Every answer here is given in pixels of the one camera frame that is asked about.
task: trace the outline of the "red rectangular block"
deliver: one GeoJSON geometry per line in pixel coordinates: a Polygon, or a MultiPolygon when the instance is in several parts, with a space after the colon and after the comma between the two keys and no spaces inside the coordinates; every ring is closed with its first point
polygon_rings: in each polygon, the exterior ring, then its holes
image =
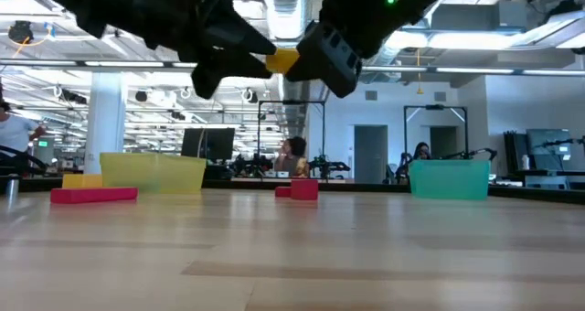
{"type": "Polygon", "coordinates": [[[294,179],[291,190],[291,198],[294,200],[319,199],[319,181],[316,179],[294,179]]]}
{"type": "Polygon", "coordinates": [[[138,188],[54,188],[51,203],[80,204],[118,200],[136,200],[138,188]]]}
{"type": "Polygon", "coordinates": [[[277,187],[274,190],[274,197],[276,198],[290,198],[292,189],[290,187],[277,187]]]}

